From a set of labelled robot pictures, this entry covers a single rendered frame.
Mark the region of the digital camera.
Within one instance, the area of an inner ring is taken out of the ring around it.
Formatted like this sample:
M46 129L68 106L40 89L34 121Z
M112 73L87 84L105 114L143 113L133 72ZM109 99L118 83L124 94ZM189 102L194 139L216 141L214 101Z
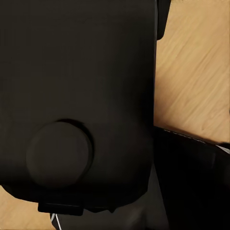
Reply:
M0 184L82 216L148 191L171 0L0 0Z

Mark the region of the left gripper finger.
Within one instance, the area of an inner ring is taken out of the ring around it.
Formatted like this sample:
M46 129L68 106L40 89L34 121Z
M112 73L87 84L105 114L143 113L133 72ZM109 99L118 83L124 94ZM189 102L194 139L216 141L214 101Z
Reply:
M230 230L230 188L168 132L155 127L153 149L170 230Z

